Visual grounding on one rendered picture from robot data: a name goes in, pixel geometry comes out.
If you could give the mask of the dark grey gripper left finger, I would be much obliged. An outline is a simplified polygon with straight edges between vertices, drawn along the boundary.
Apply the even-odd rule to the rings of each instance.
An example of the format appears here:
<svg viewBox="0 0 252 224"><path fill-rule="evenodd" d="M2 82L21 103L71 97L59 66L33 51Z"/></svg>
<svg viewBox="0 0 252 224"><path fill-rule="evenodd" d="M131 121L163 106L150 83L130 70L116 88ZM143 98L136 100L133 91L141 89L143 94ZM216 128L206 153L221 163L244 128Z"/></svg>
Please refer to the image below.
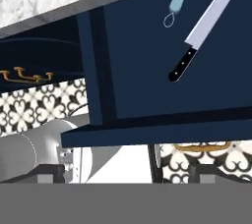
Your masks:
<svg viewBox="0 0 252 224"><path fill-rule="evenodd" d="M63 164L40 164L30 172L5 180L4 183L17 184L64 184L65 166Z"/></svg>

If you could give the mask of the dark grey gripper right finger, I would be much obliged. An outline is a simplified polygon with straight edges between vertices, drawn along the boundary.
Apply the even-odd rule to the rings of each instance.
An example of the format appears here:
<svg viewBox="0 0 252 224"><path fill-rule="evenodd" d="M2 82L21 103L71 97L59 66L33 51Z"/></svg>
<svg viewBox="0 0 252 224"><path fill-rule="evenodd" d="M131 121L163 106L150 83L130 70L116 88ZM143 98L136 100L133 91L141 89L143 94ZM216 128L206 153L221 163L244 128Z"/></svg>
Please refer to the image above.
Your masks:
<svg viewBox="0 0 252 224"><path fill-rule="evenodd" d="M210 164L196 164L189 166L190 184L216 184L220 181L251 184L251 181L238 178L235 175L227 175L216 166Z"/></svg>

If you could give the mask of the navy blue cabinet front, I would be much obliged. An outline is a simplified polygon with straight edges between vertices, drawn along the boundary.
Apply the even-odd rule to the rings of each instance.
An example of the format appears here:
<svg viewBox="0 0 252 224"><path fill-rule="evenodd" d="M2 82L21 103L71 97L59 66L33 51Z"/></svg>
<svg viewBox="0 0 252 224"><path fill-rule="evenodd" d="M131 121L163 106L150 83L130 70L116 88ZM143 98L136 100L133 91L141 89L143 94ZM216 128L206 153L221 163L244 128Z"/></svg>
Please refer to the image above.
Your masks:
<svg viewBox="0 0 252 224"><path fill-rule="evenodd" d="M42 84L75 80L84 76L78 23L75 16L32 28L0 39L0 71L19 79L14 67L23 67L25 76L53 73L51 81L39 84L7 82L0 74L0 92Z"/></svg>

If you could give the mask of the black-handled kitchen knife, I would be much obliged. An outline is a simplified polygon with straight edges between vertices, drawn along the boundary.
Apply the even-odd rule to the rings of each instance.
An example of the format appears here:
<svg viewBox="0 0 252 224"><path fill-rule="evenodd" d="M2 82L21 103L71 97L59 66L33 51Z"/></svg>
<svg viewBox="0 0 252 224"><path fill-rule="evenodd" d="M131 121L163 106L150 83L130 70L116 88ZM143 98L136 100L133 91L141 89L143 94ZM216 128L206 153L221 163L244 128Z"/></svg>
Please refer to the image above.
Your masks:
<svg viewBox="0 0 252 224"><path fill-rule="evenodd" d="M181 79L229 2L230 0L213 0L197 24L192 28L184 40L190 48L168 75L172 83L176 83Z"/></svg>

